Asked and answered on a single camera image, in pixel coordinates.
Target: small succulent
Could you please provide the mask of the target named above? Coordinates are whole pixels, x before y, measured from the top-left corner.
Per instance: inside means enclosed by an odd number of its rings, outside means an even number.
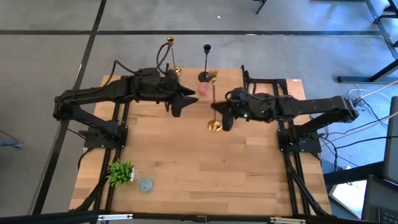
[[[131,164],[131,161],[120,162],[117,160],[110,163],[109,175],[107,176],[110,186],[120,188],[130,183],[133,167],[134,165]]]

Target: desk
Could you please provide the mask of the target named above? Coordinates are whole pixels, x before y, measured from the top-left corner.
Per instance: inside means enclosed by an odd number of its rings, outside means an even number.
[[[197,90],[202,68],[182,68],[180,82]],[[219,69],[216,101],[242,86],[241,70]],[[287,80],[289,94],[304,99],[300,80]],[[272,93],[272,85],[257,84],[257,91]],[[213,215],[292,215],[283,155],[277,142],[277,122],[236,120],[230,132],[211,133],[207,122],[214,116],[212,94],[173,118],[163,104],[132,102],[127,125],[129,134],[121,160],[135,164],[134,182],[115,190],[111,210],[140,213],[194,213]],[[114,103],[98,103],[94,114],[111,119]],[[308,116],[299,116],[296,124]],[[331,212],[319,160],[302,155],[305,182],[317,202]],[[83,158],[70,208],[79,206],[98,182],[104,149],[94,149]],[[151,178],[148,194],[137,187],[141,178]],[[103,190],[104,208],[108,186]],[[299,210],[303,212],[296,187]]]

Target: floor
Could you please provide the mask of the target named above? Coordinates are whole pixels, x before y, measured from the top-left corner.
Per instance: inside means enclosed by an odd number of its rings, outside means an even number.
[[[387,1],[372,0],[378,14]],[[100,0],[3,0],[1,29],[91,30]],[[232,0],[112,0],[100,30],[377,30],[364,2],[268,0],[259,15],[253,1]],[[398,23],[384,19],[391,39],[398,39]],[[166,35],[97,36],[82,88],[96,86],[111,70],[114,59],[138,69],[155,64],[158,46]],[[0,148],[0,217],[24,215],[53,143],[57,122],[53,98],[72,87],[88,40],[87,35],[0,35],[0,124],[3,131],[25,144],[24,149]],[[308,99],[347,96],[353,84],[338,84],[339,75],[370,76],[393,61],[385,41],[375,36],[250,36],[177,35],[175,56],[182,67],[202,67],[204,44],[210,44],[209,67],[245,67],[253,77],[302,79]],[[379,85],[358,85],[375,90]],[[391,86],[381,91],[397,93]],[[356,98],[354,91],[351,97]],[[366,98],[378,116],[389,114],[381,95]],[[329,132],[344,132],[375,120],[367,108],[350,124],[332,124]],[[71,123],[71,129],[83,129]],[[336,141],[337,146],[359,139],[385,136],[386,128],[372,129]],[[377,140],[339,150],[356,165],[383,160],[385,141]],[[68,133],[47,196],[44,212],[68,209],[83,141]],[[322,158],[334,156],[323,148]],[[339,166],[353,166],[338,160]]]

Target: potted plant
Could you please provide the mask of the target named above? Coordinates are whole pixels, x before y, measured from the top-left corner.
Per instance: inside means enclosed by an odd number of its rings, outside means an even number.
[[[120,188],[132,182],[134,179],[134,165],[131,161],[121,162],[117,160],[109,165],[109,184],[112,187]]]

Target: wooden tabletop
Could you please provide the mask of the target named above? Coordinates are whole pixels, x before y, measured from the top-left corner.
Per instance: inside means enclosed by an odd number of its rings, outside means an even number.
[[[182,68],[182,85],[198,90],[202,68]],[[219,69],[216,101],[242,86],[241,70]],[[300,80],[287,80],[288,91],[304,100]],[[257,85],[257,92],[273,93],[272,86]],[[127,125],[129,134],[122,161],[135,165],[134,181],[115,191],[112,211],[140,213],[193,213],[214,215],[292,214],[283,155],[277,142],[277,122],[245,122],[238,119],[229,132],[211,133],[212,92],[198,93],[199,101],[183,109],[180,118],[166,112],[163,104],[132,102]],[[111,119],[114,103],[97,103],[94,114]],[[295,124],[308,121],[299,116]],[[98,182],[104,149],[95,149],[81,162],[70,208],[79,206]],[[319,160],[301,153],[305,183],[318,203],[331,212]],[[142,178],[153,180],[149,193],[138,189]],[[104,188],[104,207],[108,186]],[[303,212],[296,186],[299,211]]]

